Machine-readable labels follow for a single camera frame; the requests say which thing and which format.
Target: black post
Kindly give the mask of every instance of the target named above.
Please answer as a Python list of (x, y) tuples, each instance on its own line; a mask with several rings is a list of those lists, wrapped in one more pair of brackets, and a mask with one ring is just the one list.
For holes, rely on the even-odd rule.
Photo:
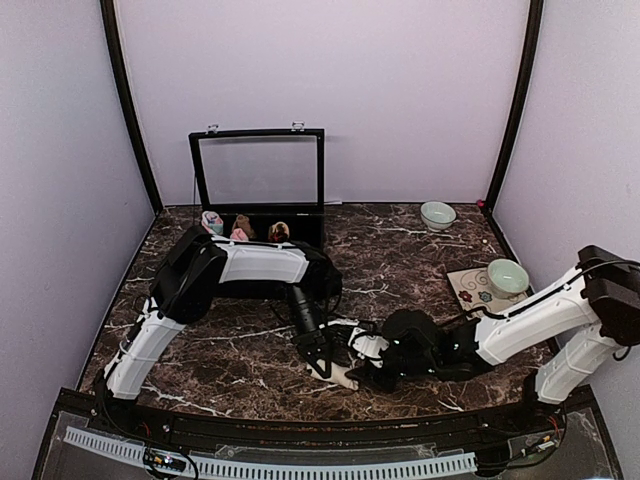
[(113, 77), (116, 81), (116, 89), (120, 97), (120, 107), (124, 115), (124, 121), (127, 125), (131, 146), (142, 175), (144, 187), (147, 190), (149, 201), (156, 215), (162, 211), (162, 200), (156, 181), (153, 178), (151, 165), (147, 150), (142, 141), (142, 133), (138, 124), (135, 107), (133, 106), (133, 97), (127, 79), (127, 70), (124, 65), (124, 57), (122, 56), (122, 46), (120, 45), (120, 36), (118, 34), (118, 22), (116, 19), (116, 11), (113, 0), (100, 0), (102, 9), (102, 22), (104, 24), (104, 33), (107, 37), (107, 47), (109, 49), (109, 57), (111, 58), (111, 68), (113, 69)]
[(485, 209), (491, 213), (496, 206), (500, 189), (507, 174), (509, 160), (513, 153), (513, 146), (518, 135), (518, 127), (522, 119), (524, 103), (529, 90), (529, 81), (531, 80), (531, 72), (533, 71), (533, 60), (536, 55), (536, 47), (538, 45), (538, 34), (540, 33), (540, 24), (542, 21), (542, 7), (544, 0), (531, 0), (529, 5), (529, 19), (527, 21), (527, 31), (524, 37), (524, 46), (522, 49), (522, 59), (520, 60), (520, 71), (518, 72), (518, 80), (516, 89), (513, 94), (513, 102), (511, 103), (511, 111), (507, 120), (507, 128), (502, 139), (502, 146), (496, 162), (496, 168), (493, 172), (491, 185), (487, 192), (487, 198), (484, 201)]

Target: ceramic bowl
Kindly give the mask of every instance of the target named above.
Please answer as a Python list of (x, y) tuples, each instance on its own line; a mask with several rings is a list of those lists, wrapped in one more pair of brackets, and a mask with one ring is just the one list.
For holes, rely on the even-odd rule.
[(529, 274), (516, 262), (500, 258), (487, 267), (489, 283), (498, 298), (515, 297), (529, 288)]
[(440, 232), (451, 226), (456, 219), (456, 211), (446, 203), (427, 202), (420, 207), (422, 221), (432, 232)]

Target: flower pattern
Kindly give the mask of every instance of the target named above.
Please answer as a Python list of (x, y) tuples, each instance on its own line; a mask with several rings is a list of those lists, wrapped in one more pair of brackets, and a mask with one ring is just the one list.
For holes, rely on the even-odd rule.
[(484, 303), (489, 303), (491, 300), (493, 300), (493, 296), (489, 292), (480, 292), (478, 293), (478, 296)]
[(458, 296), (465, 302), (470, 302), (471, 300), (473, 300), (473, 297), (471, 296), (471, 294), (466, 290), (460, 290), (458, 292)]

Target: pink cloth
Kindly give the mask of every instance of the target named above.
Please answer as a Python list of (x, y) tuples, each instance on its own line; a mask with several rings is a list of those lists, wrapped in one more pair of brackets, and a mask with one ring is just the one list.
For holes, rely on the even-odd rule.
[(241, 228), (236, 228), (231, 234), (231, 240), (238, 240), (239, 242), (248, 242), (249, 237), (244, 233), (244, 230)]

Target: open box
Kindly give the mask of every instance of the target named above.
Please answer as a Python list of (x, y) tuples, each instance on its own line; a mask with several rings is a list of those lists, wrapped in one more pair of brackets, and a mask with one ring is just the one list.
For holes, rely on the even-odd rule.
[[(305, 162), (298, 162), (297, 158), (289, 155), (288, 164), (276, 162), (280, 158), (279, 149), (284, 145), (311, 146), (315, 143), (315, 164), (306, 162), (306, 172), (292, 176), (294, 166), (301, 166)], [(193, 158), (193, 167), (198, 185), (198, 192), (203, 210), (217, 212), (224, 221), (224, 236), (231, 235), (231, 227), (239, 214), (250, 218), (251, 226), (255, 230), (258, 241), (267, 240), (267, 231), (276, 222), (285, 222), (291, 232), (291, 240), (303, 241), (314, 247), (322, 248), (324, 242), (324, 129), (261, 129), (261, 130), (226, 130), (195, 132), (189, 135), (189, 145)], [(240, 152), (244, 148), (253, 149), (251, 155), (239, 160), (237, 156), (229, 161), (229, 151)], [(203, 149), (213, 149), (203, 162)], [(256, 151), (269, 151), (272, 159), (253, 158)], [(236, 173), (247, 173), (255, 169), (255, 177), (260, 179), (260, 168), (264, 176), (282, 176), (280, 195), (257, 198), (254, 191), (233, 185), (233, 180), (223, 179), (225, 182), (218, 189), (213, 188), (213, 202), (209, 197), (210, 188), (207, 184), (207, 174), (212, 169), (226, 170), (233, 178)], [(310, 175), (310, 169), (315, 173), (315, 179)]]

